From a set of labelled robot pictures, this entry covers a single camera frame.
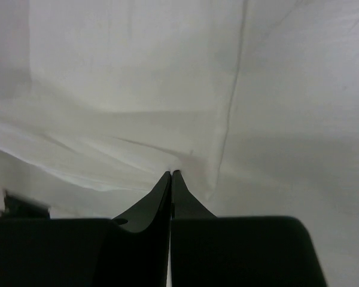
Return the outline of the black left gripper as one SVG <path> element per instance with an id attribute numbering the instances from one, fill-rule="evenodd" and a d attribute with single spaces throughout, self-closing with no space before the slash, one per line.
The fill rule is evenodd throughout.
<path id="1" fill-rule="evenodd" d="M 36 200 L 4 191 L 4 215 L 9 218 L 50 219 L 50 207 Z"/>

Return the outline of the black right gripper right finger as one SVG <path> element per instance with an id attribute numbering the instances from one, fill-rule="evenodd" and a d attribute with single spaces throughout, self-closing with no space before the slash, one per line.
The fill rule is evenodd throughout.
<path id="1" fill-rule="evenodd" d="M 172 219 L 216 218 L 213 213 L 192 195 L 180 170 L 175 170 L 172 174 L 171 194 Z"/>

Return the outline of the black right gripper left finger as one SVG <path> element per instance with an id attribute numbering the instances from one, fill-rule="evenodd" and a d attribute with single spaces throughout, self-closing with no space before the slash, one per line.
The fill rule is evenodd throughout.
<path id="1" fill-rule="evenodd" d="M 106 286 L 166 286 L 171 219 L 171 173 L 116 216 L 103 245 Z"/>

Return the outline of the white garment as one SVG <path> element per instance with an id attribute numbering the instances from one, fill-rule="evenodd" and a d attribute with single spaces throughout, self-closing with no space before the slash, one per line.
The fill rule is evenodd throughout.
<path id="1" fill-rule="evenodd" d="M 359 1 L 0 1 L 0 151 L 125 196 L 359 192 Z"/>

